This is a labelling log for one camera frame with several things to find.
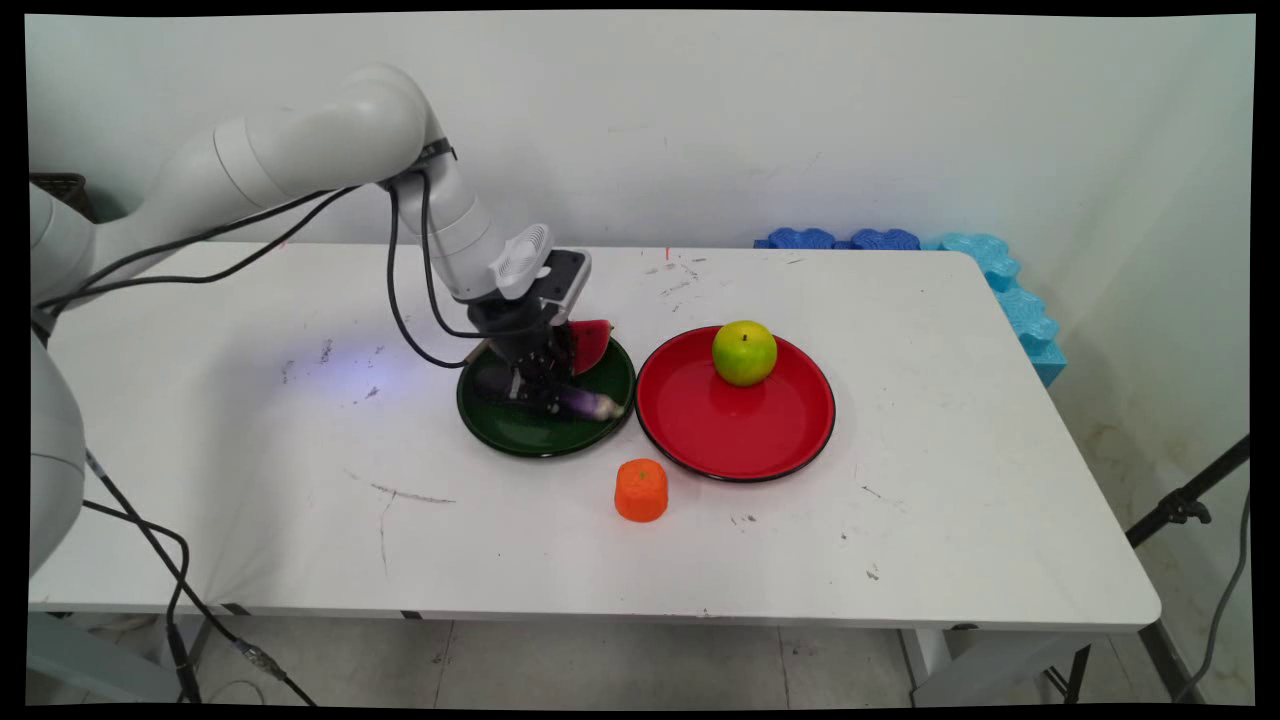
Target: white table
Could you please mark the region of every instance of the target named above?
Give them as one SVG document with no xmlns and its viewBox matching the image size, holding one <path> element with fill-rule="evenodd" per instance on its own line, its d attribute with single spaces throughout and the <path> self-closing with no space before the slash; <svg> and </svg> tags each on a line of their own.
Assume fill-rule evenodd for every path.
<svg viewBox="0 0 1280 720">
<path fill-rule="evenodd" d="M 197 245 L 152 272 L 204 274 L 252 249 Z M 664 460 L 639 423 L 561 459 L 481 445 L 458 419 L 457 374 L 392 322 L 383 245 L 293 243 L 216 284 L 115 292 L 68 313 L 50 350 L 91 450 L 145 518 L 187 537 L 192 587 L 218 607 L 900 628 L 918 705 L 980 701 L 1160 615 L 966 256 L 591 255 L 573 315 L 612 320 L 637 369 L 671 336 L 736 319 L 808 352 L 837 406 L 822 455 L 759 484 L 664 461 L 666 515 L 623 520 L 618 465 Z M 411 246 L 397 277 L 419 342 L 466 355 L 430 318 Z M 110 503 L 92 477 L 86 488 Z M 86 511 L 28 607 L 159 612 L 172 588 L 137 529 Z M 956 624 L 992 633 L 965 633 L 973 647 L 952 657 L 942 630 Z"/>
</svg>

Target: black basket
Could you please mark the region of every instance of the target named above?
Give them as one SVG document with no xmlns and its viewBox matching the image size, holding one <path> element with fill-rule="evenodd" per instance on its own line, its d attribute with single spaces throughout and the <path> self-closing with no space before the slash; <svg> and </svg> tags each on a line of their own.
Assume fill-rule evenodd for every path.
<svg viewBox="0 0 1280 720">
<path fill-rule="evenodd" d="M 29 176 L 36 187 L 70 205 L 73 210 L 88 218 L 88 222 L 97 222 L 88 193 L 84 191 L 84 176 L 76 173 L 29 173 Z"/>
</svg>

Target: red plate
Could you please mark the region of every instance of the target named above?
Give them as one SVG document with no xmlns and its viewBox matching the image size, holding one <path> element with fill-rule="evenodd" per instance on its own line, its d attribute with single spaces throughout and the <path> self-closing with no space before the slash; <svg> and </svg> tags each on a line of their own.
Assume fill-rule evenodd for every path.
<svg viewBox="0 0 1280 720">
<path fill-rule="evenodd" d="M 754 483 L 795 473 L 822 452 L 836 427 L 836 398 L 818 365 L 778 342 L 764 382 L 735 387 L 712 364 L 719 327 L 664 342 L 645 360 L 636 416 L 676 464 L 719 480 Z"/>
</svg>

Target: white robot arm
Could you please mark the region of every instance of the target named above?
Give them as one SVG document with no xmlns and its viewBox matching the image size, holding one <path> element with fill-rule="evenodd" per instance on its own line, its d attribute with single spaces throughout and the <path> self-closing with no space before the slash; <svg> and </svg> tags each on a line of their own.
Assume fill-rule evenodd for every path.
<svg viewBox="0 0 1280 720">
<path fill-rule="evenodd" d="M 477 328 L 509 328 L 512 318 L 530 314 L 530 288 L 552 254 L 550 232 L 534 225 L 515 238 L 500 237 L 462 179 L 456 156 L 442 152 L 447 147 L 417 83 L 397 68 L 375 64 L 348 76 L 338 94 L 323 102 L 241 117 L 197 133 L 164 165 L 137 211 L 119 220 L 95 225 L 31 184 L 32 306 L 76 291 L 127 255 L 321 190 L 390 182 L 402 199 L 401 219 L 421 236 L 424 183 L 416 173 L 426 172 L 426 246 L 436 273 L 454 300 L 468 305 Z M 124 279 L 165 255 L 132 263 L 100 282 Z M 552 324 L 563 323 L 589 274 L 590 259 L 575 255 L 570 282 L 557 283 L 567 292 L 535 302 L 538 310 L 554 305 Z M 31 343 L 28 574 L 74 523 L 84 469 L 79 409 L 35 331 Z M 527 347 L 527 342 L 520 346 L 521 351 Z"/>
</svg>

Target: blue foam block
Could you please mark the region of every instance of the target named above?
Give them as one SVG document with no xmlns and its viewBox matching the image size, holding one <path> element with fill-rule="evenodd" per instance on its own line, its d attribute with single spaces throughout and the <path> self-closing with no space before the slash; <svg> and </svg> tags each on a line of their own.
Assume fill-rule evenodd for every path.
<svg viewBox="0 0 1280 720">
<path fill-rule="evenodd" d="M 919 250 L 920 238 L 899 228 L 892 228 L 888 232 L 863 228 L 849 238 L 849 247 L 851 250 Z"/>
<path fill-rule="evenodd" d="M 1000 309 L 1018 333 L 1018 342 L 1027 351 L 1032 368 L 1044 387 L 1052 384 L 1066 368 L 1066 356 L 1053 342 L 1057 323 L 1044 314 L 1044 301 L 1027 292 L 1018 283 L 1021 265 L 1009 256 L 1009 245 L 992 234 L 948 233 L 925 247 L 964 252 L 978 261 L 987 284 L 996 292 Z"/>
<path fill-rule="evenodd" d="M 1009 245 L 993 234 L 947 233 L 937 240 L 938 250 L 964 252 L 978 261 L 987 284 L 996 292 L 1018 287 L 1018 272 L 1023 269 L 1009 256 Z"/>
<path fill-rule="evenodd" d="M 1043 351 L 1032 355 L 1030 359 L 1032 368 L 1036 368 L 1036 374 L 1039 375 L 1044 387 L 1052 384 L 1062 368 L 1066 368 L 1066 356 L 1059 350 L 1056 342 L 1050 342 Z"/>
<path fill-rule="evenodd" d="M 1020 287 L 997 292 L 1000 309 L 1014 325 L 1018 341 L 1023 343 L 1027 355 L 1043 352 L 1057 334 L 1057 323 L 1044 314 L 1044 301 Z"/>
<path fill-rule="evenodd" d="M 772 250 L 831 250 L 836 238 L 829 232 L 809 228 L 796 231 L 791 228 L 778 228 L 769 233 L 768 240 L 758 240 L 753 247 L 767 247 Z"/>
</svg>

